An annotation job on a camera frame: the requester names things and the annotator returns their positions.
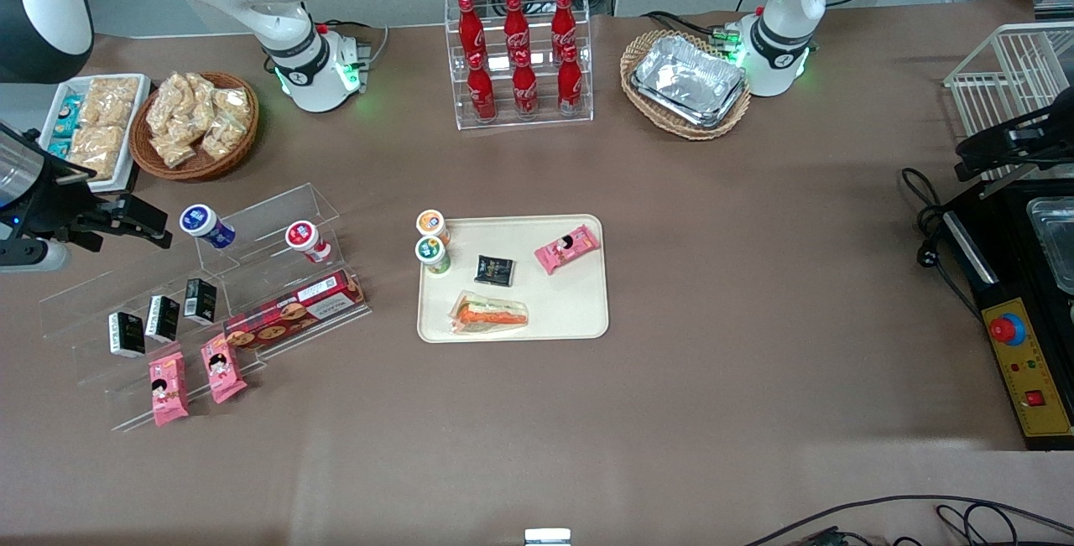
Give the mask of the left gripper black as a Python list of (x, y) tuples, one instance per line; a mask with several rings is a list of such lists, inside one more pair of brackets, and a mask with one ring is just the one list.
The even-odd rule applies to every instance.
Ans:
[(1073, 161), (1073, 91), (1063, 90), (1051, 104), (983, 129), (956, 147), (957, 179), (977, 178), (1005, 166), (1031, 164), (1046, 170)]

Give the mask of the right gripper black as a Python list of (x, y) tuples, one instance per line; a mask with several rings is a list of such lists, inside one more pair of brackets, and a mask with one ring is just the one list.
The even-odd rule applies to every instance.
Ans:
[(160, 249), (172, 247), (168, 214), (131, 193), (110, 202), (89, 186), (97, 172), (68, 163), (46, 152), (29, 152), (18, 168), (8, 170), (8, 228), (15, 236), (68, 239), (74, 232), (137, 238)]

